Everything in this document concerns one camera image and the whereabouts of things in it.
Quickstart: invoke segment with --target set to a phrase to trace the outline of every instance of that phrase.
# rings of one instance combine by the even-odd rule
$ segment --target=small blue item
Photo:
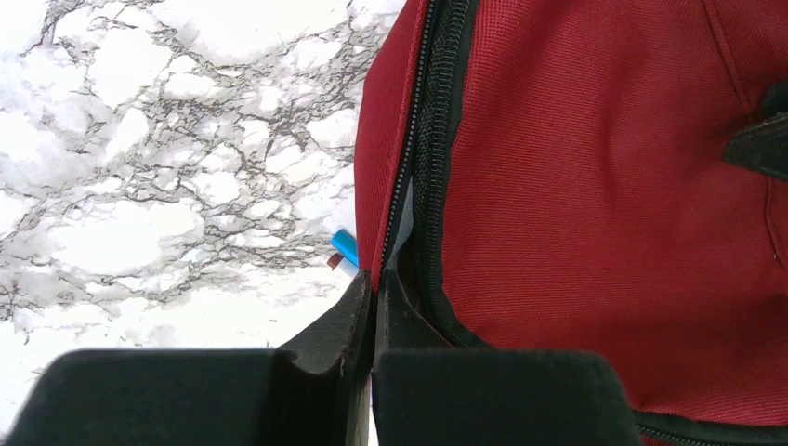
[[[339,230],[339,232],[334,234],[334,238],[331,239],[331,244],[350,263],[357,267],[359,266],[359,248],[356,246],[356,239],[352,235],[345,232],[345,230]]]

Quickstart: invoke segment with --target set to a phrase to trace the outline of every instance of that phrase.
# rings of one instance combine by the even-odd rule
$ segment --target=red backpack
[[[788,444],[786,80],[784,0],[411,0],[361,268],[455,346],[596,352],[650,444]]]

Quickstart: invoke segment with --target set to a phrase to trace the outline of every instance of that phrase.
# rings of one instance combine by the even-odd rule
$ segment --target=white marble countertop
[[[75,348],[276,346],[348,278],[403,0],[0,0],[0,442]]]

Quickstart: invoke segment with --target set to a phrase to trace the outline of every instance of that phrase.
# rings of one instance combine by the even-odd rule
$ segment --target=black plastic part
[[[384,352],[373,371],[381,446],[636,446],[611,368],[579,352]]]
[[[67,354],[39,380],[6,446],[364,446],[371,313],[361,273],[279,350]]]
[[[737,133],[725,147],[723,161],[781,181],[788,181],[788,113]]]
[[[485,347],[457,320],[443,292],[443,213],[451,151],[462,118],[463,88],[478,0],[432,0],[434,38],[421,51],[429,60],[414,147],[414,259],[425,303],[422,313],[458,347]]]
[[[771,118],[778,113],[788,113],[788,81],[782,81],[767,90],[760,106],[761,116]]]
[[[722,160],[788,181],[788,81],[766,92],[760,114],[766,121],[737,133],[725,147]]]
[[[723,425],[691,421],[680,416],[644,412],[635,413],[635,418],[641,432],[645,435],[671,444],[788,446],[788,426]]]

